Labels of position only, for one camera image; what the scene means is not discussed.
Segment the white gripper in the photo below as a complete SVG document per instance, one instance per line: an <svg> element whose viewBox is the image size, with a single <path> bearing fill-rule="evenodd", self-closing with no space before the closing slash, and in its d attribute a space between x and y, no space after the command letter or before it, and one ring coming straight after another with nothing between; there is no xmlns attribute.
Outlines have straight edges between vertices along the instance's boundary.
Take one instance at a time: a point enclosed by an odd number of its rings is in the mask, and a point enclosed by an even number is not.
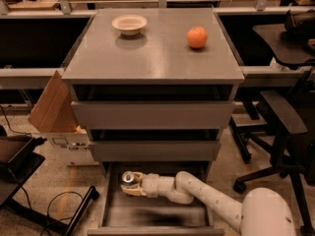
<svg viewBox="0 0 315 236"><path fill-rule="evenodd" d="M142 172L133 172L132 184L133 186L121 186L121 190L126 195L134 197L147 196L148 198L158 197L158 174L148 174L145 176Z"/></svg>

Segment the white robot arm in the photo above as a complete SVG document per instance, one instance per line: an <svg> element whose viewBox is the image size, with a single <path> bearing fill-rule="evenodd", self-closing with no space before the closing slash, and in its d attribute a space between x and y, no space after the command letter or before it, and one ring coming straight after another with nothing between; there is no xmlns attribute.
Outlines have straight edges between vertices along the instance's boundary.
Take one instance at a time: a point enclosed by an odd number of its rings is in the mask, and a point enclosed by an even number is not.
<svg viewBox="0 0 315 236"><path fill-rule="evenodd" d="M174 177L126 171L121 190L135 197L165 197L182 205L198 199L240 236L296 236L288 204L267 188L252 190L241 203L186 171Z"/></svg>

